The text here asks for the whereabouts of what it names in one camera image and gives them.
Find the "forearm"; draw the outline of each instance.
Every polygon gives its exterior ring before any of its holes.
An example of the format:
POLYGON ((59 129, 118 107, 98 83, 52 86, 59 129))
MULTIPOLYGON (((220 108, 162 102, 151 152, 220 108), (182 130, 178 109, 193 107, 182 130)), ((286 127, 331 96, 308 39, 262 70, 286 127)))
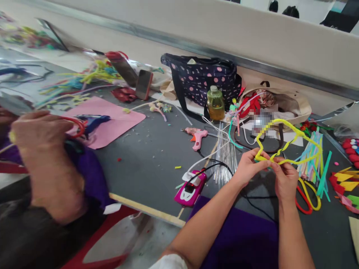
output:
POLYGON ((294 201, 279 202, 279 268, 315 268, 294 201))
POLYGON ((63 147, 20 148, 20 154, 30 174, 33 206, 44 207, 61 224, 84 213, 83 179, 63 147))
POLYGON ((163 255, 177 253, 190 268, 199 268, 236 200, 241 186, 228 182, 182 228, 163 255))

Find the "tote bag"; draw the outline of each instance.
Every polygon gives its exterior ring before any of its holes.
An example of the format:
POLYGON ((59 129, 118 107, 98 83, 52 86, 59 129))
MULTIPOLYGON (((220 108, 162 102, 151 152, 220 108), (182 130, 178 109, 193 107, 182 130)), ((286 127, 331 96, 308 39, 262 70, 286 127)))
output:
POLYGON ((226 110, 229 109, 232 99, 238 98, 242 87, 242 78, 237 74, 237 66, 232 61, 166 53, 162 55, 161 63, 171 68, 178 101, 183 111, 193 118, 202 120, 201 116, 187 109, 185 97, 203 106, 203 114, 206 118, 209 118, 206 107, 207 92, 212 85, 216 85, 222 92, 226 110), (191 59, 196 63, 189 64, 191 59))

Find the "white sleeve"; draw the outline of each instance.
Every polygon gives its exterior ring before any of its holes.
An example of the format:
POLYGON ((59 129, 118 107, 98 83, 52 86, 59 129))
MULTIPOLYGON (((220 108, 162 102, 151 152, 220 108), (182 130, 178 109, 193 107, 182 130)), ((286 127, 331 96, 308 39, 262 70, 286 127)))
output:
POLYGON ((187 269, 187 265, 177 254, 169 254, 159 259, 150 269, 187 269))

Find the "mirror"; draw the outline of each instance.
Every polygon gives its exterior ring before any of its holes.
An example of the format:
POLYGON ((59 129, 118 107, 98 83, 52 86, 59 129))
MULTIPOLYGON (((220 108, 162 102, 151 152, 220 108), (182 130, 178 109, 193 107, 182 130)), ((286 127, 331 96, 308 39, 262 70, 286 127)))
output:
POLYGON ((359 0, 226 0, 359 35, 359 0))

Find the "red chair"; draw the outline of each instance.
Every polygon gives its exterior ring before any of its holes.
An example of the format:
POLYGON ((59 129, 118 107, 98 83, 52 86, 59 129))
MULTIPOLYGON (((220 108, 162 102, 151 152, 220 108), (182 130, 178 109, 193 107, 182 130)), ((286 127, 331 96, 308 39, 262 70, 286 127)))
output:
POLYGON ((91 263, 83 263, 87 252, 96 244, 96 242, 120 220, 138 213, 137 210, 122 205, 120 210, 107 216, 102 226, 86 242, 85 246, 61 269, 114 269, 124 263, 129 253, 91 263))

